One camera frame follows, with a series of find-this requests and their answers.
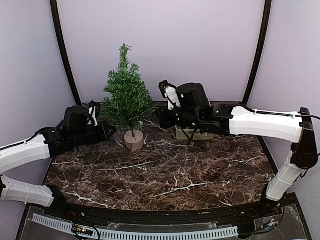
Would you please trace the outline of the black front rail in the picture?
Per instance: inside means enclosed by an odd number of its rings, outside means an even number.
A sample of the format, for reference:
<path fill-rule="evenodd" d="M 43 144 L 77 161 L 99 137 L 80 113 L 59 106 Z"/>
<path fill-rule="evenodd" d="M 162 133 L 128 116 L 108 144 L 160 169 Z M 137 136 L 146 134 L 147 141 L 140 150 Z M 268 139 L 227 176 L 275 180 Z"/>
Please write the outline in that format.
<path fill-rule="evenodd" d="M 119 224 L 197 224 L 217 222 L 218 224 L 247 224 L 266 217 L 280 217 L 283 204 L 254 202 L 238 206 L 182 211 L 134 211 L 98 208 L 68 202 L 55 204 L 44 210 L 45 214 L 76 220 L 88 224 L 107 226 Z"/>

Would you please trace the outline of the left black frame post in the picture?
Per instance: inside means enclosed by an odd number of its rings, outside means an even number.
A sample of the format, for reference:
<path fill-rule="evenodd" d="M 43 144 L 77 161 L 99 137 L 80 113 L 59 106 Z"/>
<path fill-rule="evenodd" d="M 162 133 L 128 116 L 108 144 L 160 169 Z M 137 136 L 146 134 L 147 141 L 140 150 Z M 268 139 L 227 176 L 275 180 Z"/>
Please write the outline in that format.
<path fill-rule="evenodd" d="M 50 2 L 51 15 L 53 20 L 55 35 L 56 35 L 62 63 L 64 66 L 65 74 L 66 74 L 68 84 L 73 96 L 73 100 L 77 106 L 80 106 L 82 104 L 82 101 L 78 92 L 78 88 L 76 86 L 76 81 L 73 76 L 73 71 L 72 71 L 71 64 L 69 61 L 69 56 L 67 53 L 67 48 L 64 40 L 64 34 L 63 34 L 63 29 L 62 29 L 62 24 L 60 19 L 58 1 L 50 0 L 49 2 Z"/>

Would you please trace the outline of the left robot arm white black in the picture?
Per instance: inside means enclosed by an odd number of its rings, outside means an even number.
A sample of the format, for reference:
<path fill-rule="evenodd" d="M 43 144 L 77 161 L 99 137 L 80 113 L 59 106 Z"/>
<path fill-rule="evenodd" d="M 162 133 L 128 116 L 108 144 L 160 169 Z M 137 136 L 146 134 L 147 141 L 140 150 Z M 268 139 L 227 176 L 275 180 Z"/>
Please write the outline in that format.
<path fill-rule="evenodd" d="M 65 110 L 56 127 L 44 127 L 32 137 L 0 149 L 0 199 L 50 207 L 60 218 L 67 218 L 70 206 L 58 187 L 36 185 L 10 178 L 6 172 L 17 167 L 72 152 L 81 146 L 93 146 L 109 140 L 117 131 L 106 120 L 99 121 L 99 107 L 72 106 Z"/>

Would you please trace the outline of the right black frame post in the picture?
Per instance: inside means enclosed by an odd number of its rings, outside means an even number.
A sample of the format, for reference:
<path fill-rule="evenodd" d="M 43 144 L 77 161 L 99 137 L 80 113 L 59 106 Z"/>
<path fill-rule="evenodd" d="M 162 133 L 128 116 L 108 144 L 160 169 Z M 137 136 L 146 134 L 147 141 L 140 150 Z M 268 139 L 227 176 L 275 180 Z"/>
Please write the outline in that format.
<path fill-rule="evenodd" d="M 267 31 L 270 21 L 270 15 L 271 15 L 271 8 L 272 8 L 272 0 L 265 0 L 264 1 L 264 8 L 263 8 L 263 14 L 262 14 L 262 20 L 261 20 L 261 26 L 260 26 L 260 32 L 258 36 L 258 42 L 256 46 L 256 51 L 252 63 L 252 68 L 250 71 L 250 75 L 248 78 L 247 86 L 244 92 L 244 96 L 242 99 L 242 104 L 247 105 L 249 103 L 254 84 L 256 81 L 256 77 L 258 74 L 260 62 L 263 55 L 263 50 L 265 46 L 265 41 L 267 37 Z"/>

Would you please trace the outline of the black frame post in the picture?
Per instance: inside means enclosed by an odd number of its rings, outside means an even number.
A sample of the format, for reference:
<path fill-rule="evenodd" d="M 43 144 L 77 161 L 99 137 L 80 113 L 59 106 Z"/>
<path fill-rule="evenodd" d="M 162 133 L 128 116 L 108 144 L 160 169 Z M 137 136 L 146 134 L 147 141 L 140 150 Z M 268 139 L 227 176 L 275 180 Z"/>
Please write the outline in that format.
<path fill-rule="evenodd" d="M 252 63 L 252 68 L 250 71 L 250 75 L 248 78 L 247 86 L 244 92 L 244 96 L 242 99 L 242 104 L 247 105 L 249 103 L 254 84 L 256 81 L 256 77 L 258 74 L 260 62 L 263 55 L 263 50 L 265 46 L 265 41 L 267 37 L 267 31 L 270 21 L 270 15 L 271 15 L 271 8 L 272 8 L 272 0 L 265 0 L 264 1 L 264 8 L 263 8 L 263 14 L 262 14 L 262 20 L 261 20 L 261 26 L 260 26 L 260 32 L 258 36 L 258 42 L 256 46 L 256 51 Z"/>
<path fill-rule="evenodd" d="M 73 76 L 73 71 L 72 71 L 71 64 L 69 61 L 69 56 L 67 53 L 67 48 L 64 40 L 64 34 L 63 34 L 63 29 L 62 29 L 62 24 L 60 19 L 58 1 L 50 0 L 49 2 L 50 2 L 51 15 L 53 20 L 55 35 L 56 35 L 62 63 L 64 66 L 65 74 L 66 74 L 68 84 L 73 96 L 73 100 L 77 106 L 80 106 L 82 104 L 82 101 L 78 92 L 78 88 L 76 86 L 76 81 Z"/>

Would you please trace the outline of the small green christmas tree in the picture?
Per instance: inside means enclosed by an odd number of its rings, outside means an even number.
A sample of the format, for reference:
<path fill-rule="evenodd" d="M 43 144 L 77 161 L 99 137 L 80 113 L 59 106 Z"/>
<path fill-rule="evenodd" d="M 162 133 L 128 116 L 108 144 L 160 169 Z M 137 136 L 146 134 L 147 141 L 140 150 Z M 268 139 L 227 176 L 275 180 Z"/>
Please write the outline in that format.
<path fill-rule="evenodd" d="M 119 47 L 117 67 L 107 74 L 103 91 L 109 96 L 102 100 L 101 114 L 117 127 L 141 131 L 141 121 L 152 114 L 154 102 L 139 65 L 129 58 L 131 49 L 125 43 Z"/>

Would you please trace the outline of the round wooden tree base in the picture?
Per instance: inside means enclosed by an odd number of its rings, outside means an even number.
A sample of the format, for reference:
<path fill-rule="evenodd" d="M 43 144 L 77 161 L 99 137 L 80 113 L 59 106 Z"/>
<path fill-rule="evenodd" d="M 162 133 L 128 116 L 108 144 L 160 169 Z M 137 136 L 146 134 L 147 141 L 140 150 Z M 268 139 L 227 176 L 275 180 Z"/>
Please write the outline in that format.
<path fill-rule="evenodd" d="M 137 129 L 129 130 L 124 134 L 124 142 L 129 150 L 140 150 L 144 146 L 144 134 Z"/>

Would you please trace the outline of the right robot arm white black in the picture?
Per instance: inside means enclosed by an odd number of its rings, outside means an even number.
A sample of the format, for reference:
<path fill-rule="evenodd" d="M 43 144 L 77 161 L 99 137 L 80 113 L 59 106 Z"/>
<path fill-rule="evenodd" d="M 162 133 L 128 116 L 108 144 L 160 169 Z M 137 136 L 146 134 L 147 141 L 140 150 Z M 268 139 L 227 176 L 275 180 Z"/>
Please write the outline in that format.
<path fill-rule="evenodd" d="M 164 80 L 158 85 L 167 106 L 156 111 L 160 127 L 179 126 L 182 131 L 221 136 L 252 135 L 285 140 L 291 143 L 287 160 L 270 181 L 265 198 L 255 205 L 255 213 L 266 217 L 284 193 L 313 168 L 319 160 L 313 115 L 307 108 L 299 111 L 276 112 L 251 109 L 247 106 L 211 105 L 200 83 L 186 83 L 178 87 Z"/>

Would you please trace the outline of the green plastic basket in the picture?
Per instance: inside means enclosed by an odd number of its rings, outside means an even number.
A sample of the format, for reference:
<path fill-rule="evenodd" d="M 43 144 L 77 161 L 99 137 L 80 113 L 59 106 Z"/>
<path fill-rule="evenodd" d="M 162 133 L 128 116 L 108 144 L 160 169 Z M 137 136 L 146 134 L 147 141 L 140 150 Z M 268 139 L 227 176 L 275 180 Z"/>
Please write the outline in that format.
<path fill-rule="evenodd" d="M 184 128 L 183 129 L 186 134 L 182 131 L 182 128 L 180 126 L 175 126 L 176 131 L 176 139 L 177 140 L 188 140 L 187 136 L 189 138 L 193 137 L 193 140 L 195 141 L 211 141 L 214 139 L 215 134 L 213 133 L 200 133 L 199 130 L 197 130 L 194 134 L 194 129 Z"/>

